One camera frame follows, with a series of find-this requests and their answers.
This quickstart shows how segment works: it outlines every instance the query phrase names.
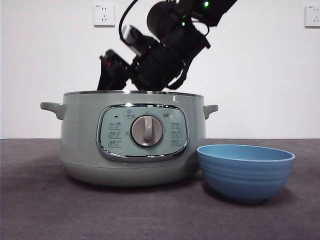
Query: control knob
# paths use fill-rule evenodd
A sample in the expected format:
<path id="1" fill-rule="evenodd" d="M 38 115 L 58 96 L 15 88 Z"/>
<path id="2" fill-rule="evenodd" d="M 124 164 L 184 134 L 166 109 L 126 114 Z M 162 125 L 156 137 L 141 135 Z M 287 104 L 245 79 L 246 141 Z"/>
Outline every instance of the control knob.
<path id="1" fill-rule="evenodd" d="M 142 147 L 152 147 L 159 143 L 163 135 L 161 122 L 150 115 L 138 117 L 131 126 L 132 139 Z"/>

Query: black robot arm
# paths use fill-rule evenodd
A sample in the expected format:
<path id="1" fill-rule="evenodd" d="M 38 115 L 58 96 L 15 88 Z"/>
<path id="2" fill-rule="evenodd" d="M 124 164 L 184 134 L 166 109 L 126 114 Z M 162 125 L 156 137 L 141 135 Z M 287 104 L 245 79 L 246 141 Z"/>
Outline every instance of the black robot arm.
<path id="1" fill-rule="evenodd" d="M 147 26 L 159 41 L 145 36 L 129 25 L 122 29 L 125 11 L 119 25 L 120 39 L 136 53 L 131 65 L 113 50 L 101 56 L 101 76 L 97 90 L 121 90 L 131 79 L 138 90 L 177 89 L 187 77 L 192 60 L 203 48 L 210 48 L 206 34 L 199 32 L 193 19 L 209 27 L 217 26 L 222 15 L 237 0 L 162 1 L 148 13 Z"/>

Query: wall socket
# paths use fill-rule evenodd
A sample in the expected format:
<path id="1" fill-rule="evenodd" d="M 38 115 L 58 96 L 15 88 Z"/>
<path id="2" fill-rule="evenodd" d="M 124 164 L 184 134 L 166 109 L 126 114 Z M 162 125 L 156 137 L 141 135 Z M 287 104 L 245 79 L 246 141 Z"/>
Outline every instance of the wall socket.
<path id="1" fill-rule="evenodd" d="M 93 25 L 95 27 L 114 27 L 115 22 L 115 5 L 113 3 L 93 6 Z"/>
<path id="2" fill-rule="evenodd" d="M 320 28 L 320 5 L 305 6 L 304 26 L 306 28 Z"/>

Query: ceramic bowl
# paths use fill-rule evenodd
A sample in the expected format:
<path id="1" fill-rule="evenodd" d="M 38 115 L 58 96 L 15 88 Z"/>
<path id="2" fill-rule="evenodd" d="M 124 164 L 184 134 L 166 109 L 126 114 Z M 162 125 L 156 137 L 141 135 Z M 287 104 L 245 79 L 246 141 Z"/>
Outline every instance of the ceramic bowl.
<path id="1" fill-rule="evenodd" d="M 197 154 L 206 182 L 241 203 L 275 195 L 288 181 L 295 159 L 288 151 L 252 145 L 205 145 Z"/>

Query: control panel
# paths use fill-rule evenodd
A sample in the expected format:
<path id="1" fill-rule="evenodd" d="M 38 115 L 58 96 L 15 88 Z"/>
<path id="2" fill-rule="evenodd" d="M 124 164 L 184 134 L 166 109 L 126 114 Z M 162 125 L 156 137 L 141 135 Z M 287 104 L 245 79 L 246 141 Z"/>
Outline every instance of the control panel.
<path id="1" fill-rule="evenodd" d="M 112 105 L 99 118 L 97 145 L 111 159 L 174 155 L 182 152 L 187 143 L 186 117 L 176 106 Z"/>

